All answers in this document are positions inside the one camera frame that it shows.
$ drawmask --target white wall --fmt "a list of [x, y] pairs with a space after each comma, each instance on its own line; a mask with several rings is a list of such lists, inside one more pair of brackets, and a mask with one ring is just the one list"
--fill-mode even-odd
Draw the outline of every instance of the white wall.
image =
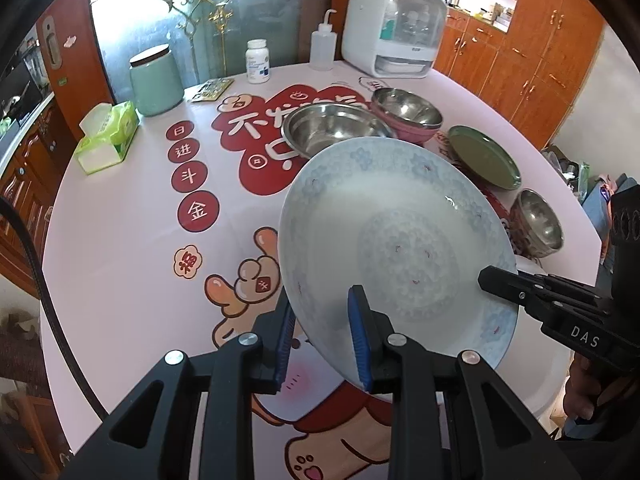
[[609, 26], [572, 113], [553, 140], [591, 174], [640, 180], [640, 73]]
[[40, 302], [0, 274], [0, 322], [15, 310], [23, 310], [38, 317]]

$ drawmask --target white pill bottle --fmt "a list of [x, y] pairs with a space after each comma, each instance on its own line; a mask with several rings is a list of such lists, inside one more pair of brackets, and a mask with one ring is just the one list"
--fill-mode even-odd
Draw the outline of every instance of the white pill bottle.
[[249, 83], [269, 80], [269, 49], [267, 40], [249, 40], [246, 44], [246, 76]]

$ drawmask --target black cable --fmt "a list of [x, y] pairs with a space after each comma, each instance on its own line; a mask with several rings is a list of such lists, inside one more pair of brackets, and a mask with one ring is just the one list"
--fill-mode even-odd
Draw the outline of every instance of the black cable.
[[7, 202], [4, 196], [0, 196], [0, 215], [6, 218], [6, 220], [9, 222], [9, 225], [14, 228], [16, 234], [18, 235], [18, 238], [20, 238], [22, 246], [24, 247], [24, 253], [27, 255], [27, 260], [29, 266], [31, 267], [31, 273], [36, 283], [38, 293], [40, 295], [40, 301], [42, 302], [44, 314], [45, 316], [47, 316], [47, 321], [49, 321], [49, 326], [51, 327], [53, 337], [55, 338], [56, 343], [60, 348], [60, 353], [65, 359], [66, 365], [71, 371], [71, 375], [76, 380], [76, 383], [82, 391], [84, 398], [92, 407], [95, 414], [100, 417], [100, 420], [104, 420], [109, 415], [109, 413], [104, 409], [104, 406], [100, 403], [100, 400], [98, 400], [95, 392], [91, 389], [91, 386], [89, 386], [86, 377], [80, 369], [78, 361], [76, 361], [76, 357], [69, 347], [69, 343], [66, 340], [65, 333], [60, 326], [58, 315], [53, 308], [53, 302], [51, 301], [51, 296], [49, 295], [47, 282], [44, 279], [42, 266], [40, 265], [40, 260], [38, 258], [38, 253], [36, 252], [36, 248], [34, 247], [33, 241], [31, 240], [31, 235], [27, 231], [27, 227], [24, 225], [24, 222], [22, 222], [22, 219], [20, 218], [20, 215], [18, 215], [18, 212], [11, 206], [9, 202]]

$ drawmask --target tissue box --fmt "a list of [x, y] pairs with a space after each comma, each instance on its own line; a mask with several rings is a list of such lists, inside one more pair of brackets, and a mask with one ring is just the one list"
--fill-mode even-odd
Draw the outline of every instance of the tissue box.
[[111, 107], [99, 104], [80, 124], [86, 136], [74, 157], [86, 174], [121, 163], [127, 156], [140, 119], [131, 101]]

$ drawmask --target cabinet door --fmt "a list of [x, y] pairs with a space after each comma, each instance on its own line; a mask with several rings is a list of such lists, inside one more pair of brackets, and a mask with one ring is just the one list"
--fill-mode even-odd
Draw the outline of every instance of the cabinet door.
[[[42, 260], [48, 227], [47, 211], [52, 198], [30, 174], [24, 162], [14, 157], [0, 180], [0, 192], [11, 203], [27, 226], [36, 251]], [[31, 269], [24, 248], [14, 229], [0, 217], [0, 273], [22, 290], [37, 297]]]
[[64, 175], [78, 142], [66, 124], [55, 98], [38, 118], [38, 126], [40, 138], [49, 150], [53, 163], [60, 175]]
[[540, 150], [553, 137], [568, 109], [555, 89], [536, 76], [511, 124]]
[[466, 31], [469, 34], [473, 34], [476, 37], [476, 40], [487, 43], [494, 48], [500, 48], [504, 42], [504, 38], [506, 37], [506, 34], [503, 31], [478, 22], [478, 20], [470, 22]]
[[[114, 104], [95, 39], [89, 0], [53, 1], [36, 27], [56, 101], [80, 140], [84, 137], [79, 126], [82, 118], [98, 103]], [[75, 39], [72, 48], [64, 48], [67, 38]]]
[[529, 90], [540, 59], [499, 52], [479, 97], [508, 121]]
[[40, 184], [31, 168], [26, 168], [27, 185], [24, 192], [22, 207], [18, 210], [20, 217], [27, 226], [33, 245], [42, 262], [44, 241], [49, 228], [49, 209], [53, 208], [53, 196]]
[[497, 50], [494, 47], [478, 41], [471, 34], [465, 34], [449, 77], [478, 95], [494, 64], [496, 54]]
[[37, 122], [27, 132], [16, 153], [24, 159], [31, 174], [51, 195], [55, 196], [62, 181], [62, 174], [49, 155], [49, 147], [45, 146], [40, 137], [40, 127]]
[[[2, 175], [1, 192], [2, 196], [12, 205], [12, 207], [19, 213], [24, 204], [24, 197], [29, 188], [27, 171], [20, 161], [12, 158], [9, 161], [4, 174]], [[20, 263], [26, 266], [26, 258], [24, 257], [24, 251], [22, 250], [22, 244], [18, 239], [14, 229], [9, 225], [9, 222], [0, 216], [0, 237], [7, 242], [8, 246], [12, 248], [12, 255], [18, 256]]]
[[505, 49], [541, 57], [554, 31], [562, 0], [518, 0], [504, 41]]
[[447, 27], [455, 28], [464, 32], [466, 26], [469, 23], [469, 16], [463, 12], [458, 12], [454, 9], [447, 9]]
[[456, 60], [456, 54], [462, 42], [462, 36], [463, 33], [455, 28], [444, 28], [440, 49], [438, 50], [436, 61], [433, 63], [434, 69], [444, 75], [449, 75], [453, 62]]
[[588, 0], [564, 0], [540, 77], [572, 102], [596, 53], [604, 19]]

